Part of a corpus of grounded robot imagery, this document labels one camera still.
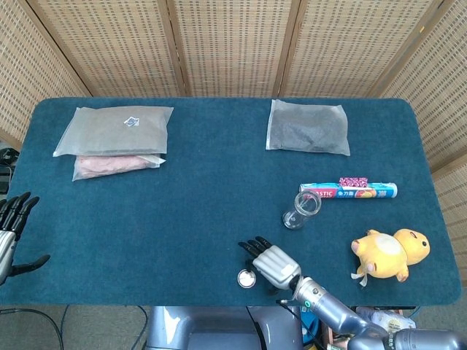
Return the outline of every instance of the woven screen panel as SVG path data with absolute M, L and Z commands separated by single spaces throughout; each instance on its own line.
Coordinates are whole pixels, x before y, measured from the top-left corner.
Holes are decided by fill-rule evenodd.
M 456 0 L 384 96 L 414 108 L 428 161 L 467 149 L 467 1 Z
M 366 96 L 431 0 L 310 1 L 282 96 Z
M 458 266 L 467 267 L 467 165 L 434 184 Z
M 88 93 L 16 0 L 0 0 L 0 13 L 0 129 L 19 148 L 39 101 Z
M 95 96 L 178 96 L 156 0 L 35 0 Z
M 195 96 L 272 96 L 291 1 L 175 1 Z

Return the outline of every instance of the translucent bag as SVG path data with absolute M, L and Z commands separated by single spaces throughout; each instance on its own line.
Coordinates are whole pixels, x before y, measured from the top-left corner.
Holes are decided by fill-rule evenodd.
M 156 106 L 77 108 L 53 156 L 165 154 L 172 110 Z
M 87 156 L 78 155 L 74 162 L 73 180 L 125 173 L 127 171 L 159 168 L 165 162 L 159 155 L 117 155 Z
M 266 149 L 350 155 L 347 116 L 342 106 L 272 100 Z

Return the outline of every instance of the yellow stuffed animal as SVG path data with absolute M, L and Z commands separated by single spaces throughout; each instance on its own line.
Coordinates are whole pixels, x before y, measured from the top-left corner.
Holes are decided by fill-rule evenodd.
M 406 228 L 394 236 L 369 230 L 367 236 L 352 242 L 352 251 L 360 258 L 360 266 L 351 277 L 363 277 L 360 284 L 366 286 L 367 274 L 379 279 L 396 276 L 399 282 L 404 282 L 409 277 L 407 266 L 425 259 L 430 244 L 422 233 Z

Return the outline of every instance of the silver coin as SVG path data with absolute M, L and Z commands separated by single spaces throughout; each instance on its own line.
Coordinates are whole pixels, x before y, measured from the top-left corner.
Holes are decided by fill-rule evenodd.
M 239 272 L 236 280 L 240 284 L 240 287 L 251 288 L 256 283 L 256 275 L 253 271 L 248 272 L 247 269 L 243 269 Z

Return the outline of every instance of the gray carpet floor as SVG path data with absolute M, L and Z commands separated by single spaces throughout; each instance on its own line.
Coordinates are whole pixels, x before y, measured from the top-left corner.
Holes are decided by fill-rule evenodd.
M 65 306 L 0 306 L 35 308 L 49 314 L 58 326 Z M 419 328 L 451 329 L 467 337 L 467 289 L 450 306 L 425 307 L 414 317 Z M 130 350 L 144 325 L 136 306 L 70 306 L 63 327 L 65 350 Z M 136 349 L 140 350 L 146 338 Z M 1 350 L 59 349 L 53 327 L 36 314 L 0 315 Z

